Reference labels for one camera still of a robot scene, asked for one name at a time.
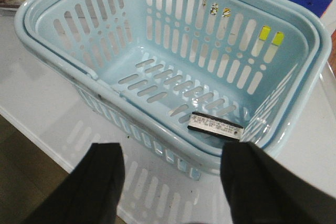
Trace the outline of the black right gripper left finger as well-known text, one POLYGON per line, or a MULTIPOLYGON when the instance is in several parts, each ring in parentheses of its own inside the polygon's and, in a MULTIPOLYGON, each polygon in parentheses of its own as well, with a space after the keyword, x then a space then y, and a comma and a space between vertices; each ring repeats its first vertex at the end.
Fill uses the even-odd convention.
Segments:
POLYGON ((125 180, 118 143, 93 143, 66 179, 24 223, 115 223, 125 180))

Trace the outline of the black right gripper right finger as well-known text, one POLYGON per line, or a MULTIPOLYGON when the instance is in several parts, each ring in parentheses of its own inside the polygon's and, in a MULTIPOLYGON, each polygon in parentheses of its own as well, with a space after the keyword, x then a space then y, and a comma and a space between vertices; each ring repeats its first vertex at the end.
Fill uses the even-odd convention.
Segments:
POLYGON ((224 144, 220 176, 233 223, 335 223, 335 198, 251 142, 224 144))

